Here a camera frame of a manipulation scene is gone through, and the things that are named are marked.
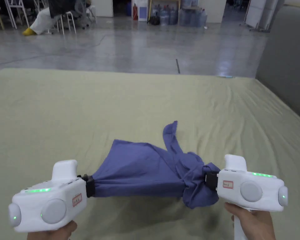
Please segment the doorway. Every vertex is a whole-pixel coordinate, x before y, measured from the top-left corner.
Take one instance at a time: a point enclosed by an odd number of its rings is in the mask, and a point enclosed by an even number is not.
[[[114,17],[131,17],[131,0],[112,0]]]
[[[222,22],[243,22],[250,0],[227,0]]]

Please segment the red label sticker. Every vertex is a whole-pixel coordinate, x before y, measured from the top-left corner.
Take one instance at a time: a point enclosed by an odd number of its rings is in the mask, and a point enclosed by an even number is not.
[[[231,188],[233,189],[233,182],[232,181],[223,181],[223,185],[224,188]]]
[[[82,194],[80,193],[79,195],[75,196],[72,199],[72,205],[73,205],[73,207],[76,206],[76,205],[78,205],[81,201],[82,201]]]

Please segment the handheld controller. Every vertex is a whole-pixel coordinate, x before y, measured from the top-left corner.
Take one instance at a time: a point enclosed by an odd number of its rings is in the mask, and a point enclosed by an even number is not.
[[[76,170],[76,160],[57,162],[50,181],[14,195],[8,207],[11,226],[17,232],[36,232],[67,225],[87,205],[86,181]]]
[[[247,210],[281,212],[288,205],[288,189],[273,175],[248,172],[241,156],[226,155],[226,167],[217,176],[217,194]],[[234,240],[246,240],[238,217],[234,218]]]

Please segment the polished floor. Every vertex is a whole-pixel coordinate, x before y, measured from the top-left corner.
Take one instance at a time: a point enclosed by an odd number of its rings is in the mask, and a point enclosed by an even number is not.
[[[0,30],[0,69],[49,68],[126,73],[255,77],[267,33],[240,26],[244,13],[228,12],[208,29],[151,26],[128,17],[98,18],[65,36],[24,37]]]

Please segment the fire extinguisher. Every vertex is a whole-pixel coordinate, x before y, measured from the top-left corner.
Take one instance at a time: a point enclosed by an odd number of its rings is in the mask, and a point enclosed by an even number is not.
[[[138,20],[138,7],[136,4],[133,6],[132,15],[134,20]]]

